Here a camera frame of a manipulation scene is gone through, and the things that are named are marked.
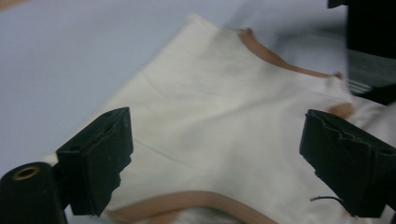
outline garment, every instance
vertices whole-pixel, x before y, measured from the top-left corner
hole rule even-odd
[[[332,192],[312,175],[299,143],[308,109],[351,102],[340,78],[263,61],[237,32],[189,16],[98,111],[129,106],[134,136],[133,161],[108,209],[197,190],[278,223],[336,223],[343,215],[337,202],[309,202]]]

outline tan hem trim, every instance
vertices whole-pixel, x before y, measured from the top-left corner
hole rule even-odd
[[[220,210],[247,224],[276,224],[271,218],[243,203],[209,191],[184,191],[166,194],[121,209],[108,211],[108,214],[120,223],[134,223],[144,218],[156,217],[191,207],[207,207]]]
[[[247,28],[245,30],[240,30],[238,35],[239,35],[239,38],[241,39],[242,43],[247,47],[248,50],[250,50],[250,52],[252,52],[257,57],[259,57],[260,59],[262,59],[268,63],[271,63],[278,67],[288,69],[290,71],[303,73],[303,74],[313,76],[313,77],[332,77],[332,75],[329,75],[329,74],[324,74],[324,73],[320,73],[320,72],[307,70],[307,69],[297,67],[297,66],[294,66],[292,64],[285,62],[278,55],[276,55],[271,50],[269,50],[264,45],[262,45],[257,40],[256,36],[253,33],[253,30],[251,30],[250,28]]]

